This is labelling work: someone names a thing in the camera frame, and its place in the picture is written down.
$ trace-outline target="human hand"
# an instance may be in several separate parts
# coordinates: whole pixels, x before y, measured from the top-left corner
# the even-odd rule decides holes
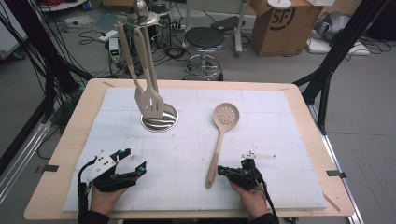
[[[244,188],[235,185],[235,183],[231,181],[230,185],[233,190],[239,194],[241,203],[247,210],[249,222],[268,213],[267,200],[261,189],[251,189],[250,191],[247,191]]]
[[[113,192],[102,192],[96,186],[92,186],[91,211],[108,216],[116,206],[119,197],[127,190],[119,189]]]

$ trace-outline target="spoon handle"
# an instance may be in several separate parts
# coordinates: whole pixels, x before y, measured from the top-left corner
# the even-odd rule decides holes
[[[210,189],[212,187],[213,182],[215,181],[216,170],[218,168],[218,160],[219,160],[219,153],[221,149],[221,142],[223,139],[224,132],[220,132],[218,143],[216,146],[215,154],[213,154],[212,162],[209,166],[209,171],[207,172],[206,176],[206,188]]]

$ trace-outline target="stool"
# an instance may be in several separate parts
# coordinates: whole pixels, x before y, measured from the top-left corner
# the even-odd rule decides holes
[[[219,30],[209,27],[191,28],[184,34],[184,43],[187,47],[200,52],[186,61],[186,70],[189,74],[203,78],[219,74],[219,80],[223,80],[220,63],[214,57],[207,55],[208,52],[222,49],[224,45],[224,36]]]

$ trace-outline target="black sleeve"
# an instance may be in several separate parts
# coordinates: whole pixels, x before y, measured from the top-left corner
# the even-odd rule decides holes
[[[250,224],[276,224],[276,222],[274,216],[271,213],[267,213],[254,219]]]
[[[110,218],[103,214],[88,211],[84,220],[82,220],[82,224],[107,224],[109,220]]]

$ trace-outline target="black frame pole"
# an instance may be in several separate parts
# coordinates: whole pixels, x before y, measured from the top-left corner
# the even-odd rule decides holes
[[[389,0],[363,0],[345,29],[337,37],[332,49],[327,54],[319,68],[306,77],[302,77],[293,82],[297,86],[302,86],[309,82],[302,96],[307,104],[313,105],[315,98],[321,92],[318,112],[318,126],[323,134],[326,134],[325,119],[327,104],[329,100],[330,83],[335,69],[354,47],[356,41],[373,21],[375,16]]]

